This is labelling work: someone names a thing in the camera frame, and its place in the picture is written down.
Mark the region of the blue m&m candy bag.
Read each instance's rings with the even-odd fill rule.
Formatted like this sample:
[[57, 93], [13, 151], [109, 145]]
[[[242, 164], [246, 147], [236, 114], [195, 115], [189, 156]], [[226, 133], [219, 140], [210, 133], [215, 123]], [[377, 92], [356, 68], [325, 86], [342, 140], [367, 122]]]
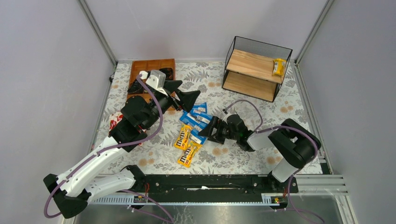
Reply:
[[190, 139], [200, 145], [203, 145], [206, 141], [206, 137], [200, 136], [199, 131], [196, 129], [192, 129], [190, 133]]

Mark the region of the yellow candy bag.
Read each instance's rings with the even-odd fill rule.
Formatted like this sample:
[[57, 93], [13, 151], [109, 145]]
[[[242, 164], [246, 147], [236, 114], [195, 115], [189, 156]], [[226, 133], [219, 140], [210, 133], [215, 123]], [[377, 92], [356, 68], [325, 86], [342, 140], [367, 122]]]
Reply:
[[287, 61], [281, 58], [276, 58], [273, 60], [273, 72], [272, 76], [282, 77], [285, 74]]

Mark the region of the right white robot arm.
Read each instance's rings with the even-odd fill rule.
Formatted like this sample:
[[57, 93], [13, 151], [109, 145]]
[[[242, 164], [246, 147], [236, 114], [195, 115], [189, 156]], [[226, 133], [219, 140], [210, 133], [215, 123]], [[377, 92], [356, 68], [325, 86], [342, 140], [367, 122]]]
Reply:
[[322, 144], [312, 133], [293, 119], [286, 119], [281, 125], [260, 131], [250, 130], [238, 114], [213, 117], [198, 133], [208, 140], [223, 144], [226, 139], [234, 140], [240, 149], [254, 152], [258, 149], [274, 147], [282, 159], [270, 171], [273, 184], [284, 183], [294, 174], [313, 161]]

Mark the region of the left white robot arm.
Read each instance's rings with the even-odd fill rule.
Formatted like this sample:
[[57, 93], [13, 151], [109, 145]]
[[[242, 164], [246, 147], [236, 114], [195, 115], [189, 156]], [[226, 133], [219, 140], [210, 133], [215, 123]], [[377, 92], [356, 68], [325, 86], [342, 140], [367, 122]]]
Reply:
[[128, 98], [121, 109], [121, 121], [98, 147], [69, 170], [45, 176], [43, 182], [50, 193], [44, 206], [45, 217], [57, 217], [48, 214], [51, 200], [59, 209], [58, 215], [68, 219], [81, 213], [98, 197], [135, 186], [142, 177], [137, 171], [122, 171], [100, 182], [94, 178], [110, 163], [156, 136], [163, 125], [163, 115], [170, 107], [187, 112], [193, 108], [201, 92], [183, 92], [179, 90], [181, 84], [181, 80], [165, 81], [161, 88], [149, 93], [150, 102], [142, 96]]

